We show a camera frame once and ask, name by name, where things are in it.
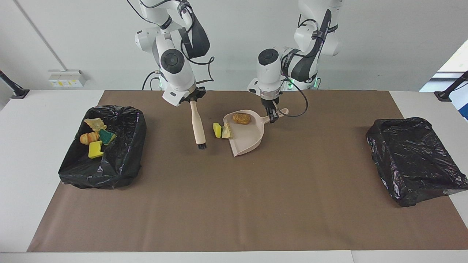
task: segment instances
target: table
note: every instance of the table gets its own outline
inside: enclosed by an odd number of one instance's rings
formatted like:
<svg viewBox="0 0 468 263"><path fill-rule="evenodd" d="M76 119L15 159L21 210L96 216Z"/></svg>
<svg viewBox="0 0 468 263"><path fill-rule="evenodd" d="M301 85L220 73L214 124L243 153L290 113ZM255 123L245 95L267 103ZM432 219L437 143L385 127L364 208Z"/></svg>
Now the table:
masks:
<svg viewBox="0 0 468 263"><path fill-rule="evenodd" d="M24 252L59 182L57 170L76 124L88 108L97 105L103 91L37 91L25 100L11 101L0 111L0 153L3 171L0 186L0 251ZM439 102L432 93L391 92L404 117L423 117L432 123L445 147L463 173L468 173L467 122L450 103ZM21 139L17 133L25 131ZM468 225L468 192L451 197ZM143 262L392 262L396 257L408 262L461 262L468 251L296 251L296 252L217 252L217 253L20 253L0 254L5 262L75 260L115 262L140 259Z"/></svg>

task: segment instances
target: yellow sponge piece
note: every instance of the yellow sponge piece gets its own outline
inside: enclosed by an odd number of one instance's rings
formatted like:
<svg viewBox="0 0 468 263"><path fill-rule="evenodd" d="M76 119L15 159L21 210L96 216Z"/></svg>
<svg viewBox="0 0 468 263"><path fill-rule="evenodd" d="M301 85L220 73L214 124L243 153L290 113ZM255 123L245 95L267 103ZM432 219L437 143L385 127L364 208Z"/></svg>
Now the yellow sponge piece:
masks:
<svg viewBox="0 0 468 263"><path fill-rule="evenodd" d="M216 138L221 138L221 125L219 123L213 123L213 131Z"/></svg>
<svg viewBox="0 0 468 263"><path fill-rule="evenodd" d="M104 153L101 152L102 141L95 141L89 144L88 157L91 159L101 157Z"/></svg>

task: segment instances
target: dustpan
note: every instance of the dustpan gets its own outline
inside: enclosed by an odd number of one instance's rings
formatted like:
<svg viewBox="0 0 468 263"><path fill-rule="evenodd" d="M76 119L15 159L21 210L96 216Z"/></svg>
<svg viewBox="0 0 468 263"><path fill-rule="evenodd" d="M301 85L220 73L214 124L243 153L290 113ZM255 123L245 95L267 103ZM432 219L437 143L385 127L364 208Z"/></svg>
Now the dustpan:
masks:
<svg viewBox="0 0 468 263"><path fill-rule="evenodd" d="M282 109L281 112L288 114L288 109ZM236 113L247 113L250 114L249 124L237 124L233 121L233 115ZM270 117L260 117L258 113L253 110L238 110L227 114L223 118L224 123L229 123L233 138L229 139L231 150L234 157L248 153L257 148L262 142L263 133L265 132L265 124L270 123Z"/></svg>

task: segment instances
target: empty black trash bag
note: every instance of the empty black trash bag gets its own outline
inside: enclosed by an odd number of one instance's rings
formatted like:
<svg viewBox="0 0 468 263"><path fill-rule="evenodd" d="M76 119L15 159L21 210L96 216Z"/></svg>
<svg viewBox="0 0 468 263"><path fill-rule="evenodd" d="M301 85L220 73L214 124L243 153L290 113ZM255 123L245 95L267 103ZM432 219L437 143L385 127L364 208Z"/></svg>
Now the empty black trash bag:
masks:
<svg viewBox="0 0 468 263"><path fill-rule="evenodd" d="M117 137L108 146L102 146L103 157L90 159L88 146L80 143L80 135L93 130L82 121L58 171L60 179L78 188L114 189L129 185L141 167L146 135L143 112L133 107L97 106L90 108L83 119L98 117L107 125L106 130Z"/></svg>
<svg viewBox="0 0 468 263"><path fill-rule="evenodd" d="M379 176L400 206L468 189L467 177L425 119L376 120L366 136Z"/></svg>

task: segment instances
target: brown paper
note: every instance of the brown paper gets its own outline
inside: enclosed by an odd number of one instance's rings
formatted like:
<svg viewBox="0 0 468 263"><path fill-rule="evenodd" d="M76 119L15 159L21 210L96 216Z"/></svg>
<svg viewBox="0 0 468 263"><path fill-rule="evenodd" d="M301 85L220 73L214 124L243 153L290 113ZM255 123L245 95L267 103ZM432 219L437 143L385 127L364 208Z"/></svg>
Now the brown paper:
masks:
<svg viewBox="0 0 468 263"><path fill-rule="evenodd" d="M207 92L200 151L188 103L106 91L100 105L145 114L140 175L116 190L59 185L28 251L468 249L449 197L401 208L384 188L365 134L375 119L402 117L389 92L306 94L305 115L267 124L260 146L234 158L212 123L242 109L264 116L259 97ZM304 102L285 93L279 105L297 114Z"/></svg>

